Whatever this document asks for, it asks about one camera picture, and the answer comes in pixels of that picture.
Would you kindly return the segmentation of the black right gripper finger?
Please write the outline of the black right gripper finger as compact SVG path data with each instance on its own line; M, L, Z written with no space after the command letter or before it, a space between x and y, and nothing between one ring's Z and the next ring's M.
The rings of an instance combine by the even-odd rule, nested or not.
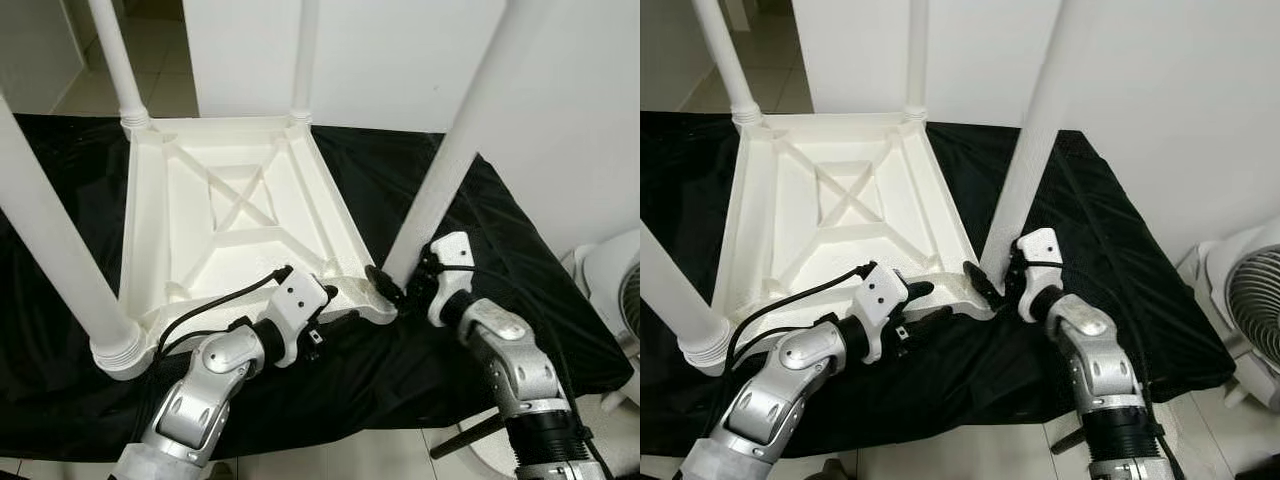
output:
M970 287L979 297L987 302L989 308L1001 308L1004 306L1004 297L996 288L996 285L989 280L980 266L973 261L965 261L963 264L963 270Z
M397 308L404 306L404 292L387 273L374 265L366 265L364 268L364 274L375 292L378 292L388 303Z

